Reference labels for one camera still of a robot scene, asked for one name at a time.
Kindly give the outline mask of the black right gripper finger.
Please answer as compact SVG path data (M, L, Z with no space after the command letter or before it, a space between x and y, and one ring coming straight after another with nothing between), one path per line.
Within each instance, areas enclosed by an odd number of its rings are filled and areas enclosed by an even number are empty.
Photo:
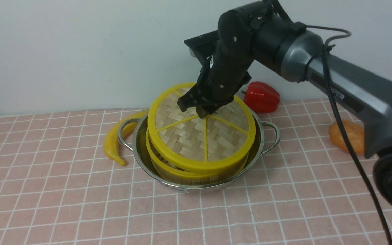
M201 94L197 87L192 87L187 93L180 96L177 105L182 112L186 112L189 108L201 105Z
M213 104L208 102L201 102L196 105L196 112L199 118L205 118L208 115L216 113L216 111L221 107L220 104Z

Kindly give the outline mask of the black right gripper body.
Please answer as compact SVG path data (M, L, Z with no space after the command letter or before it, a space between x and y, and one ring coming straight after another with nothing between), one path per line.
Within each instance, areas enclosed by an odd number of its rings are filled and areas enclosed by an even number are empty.
M218 41L211 58L212 66L201 82L197 82L198 106L223 106L233 101L244 85L244 76L252 64L248 47Z

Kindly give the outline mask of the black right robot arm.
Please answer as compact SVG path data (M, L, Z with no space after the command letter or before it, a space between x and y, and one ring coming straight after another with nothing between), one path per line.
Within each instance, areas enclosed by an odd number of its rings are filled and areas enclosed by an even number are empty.
M392 205L392 81L329 54L329 42L292 22L277 0L256 1L224 12L217 30L185 41L203 65L197 83L178 99L185 112L204 118L233 101L251 77L253 61L288 82L311 82L364 124L364 156L378 155L375 186Z

